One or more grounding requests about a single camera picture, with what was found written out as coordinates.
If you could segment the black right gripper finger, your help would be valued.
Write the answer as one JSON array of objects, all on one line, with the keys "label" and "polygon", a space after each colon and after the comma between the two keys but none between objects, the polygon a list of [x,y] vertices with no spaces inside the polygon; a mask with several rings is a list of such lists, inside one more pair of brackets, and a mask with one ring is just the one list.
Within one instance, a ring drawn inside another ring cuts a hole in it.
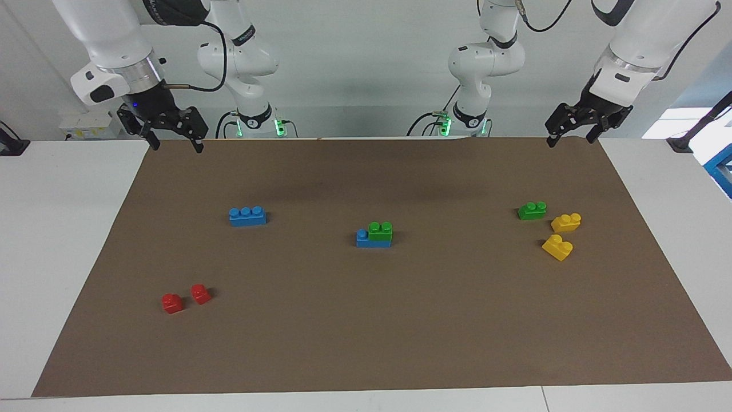
[{"label": "black right gripper finger", "polygon": [[196,153],[204,151],[204,139],[208,133],[208,125],[196,107],[172,112],[172,131],[187,138]]},{"label": "black right gripper finger", "polygon": [[127,134],[143,138],[153,150],[159,149],[160,141],[154,133],[151,122],[140,123],[140,120],[130,110],[118,110],[117,116]]}]

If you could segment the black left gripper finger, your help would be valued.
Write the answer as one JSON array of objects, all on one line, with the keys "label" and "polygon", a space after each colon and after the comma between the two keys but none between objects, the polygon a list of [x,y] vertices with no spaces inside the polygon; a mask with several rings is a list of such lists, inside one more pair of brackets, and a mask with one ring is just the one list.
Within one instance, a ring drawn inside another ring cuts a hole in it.
[{"label": "black left gripper finger", "polygon": [[589,144],[593,144],[602,133],[610,129],[619,128],[631,112],[632,109],[621,109],[619,112],[614,114],[597,114],[595,122],[596,125],[589,130],[586,135],[586,141],[588,141]]},{"label": "black left gripper finger", "polygon": [[577,105],[559,104],[546,121],[548,137],[546,143],[554,148],[564,134],[583,125],[581,107]]}]

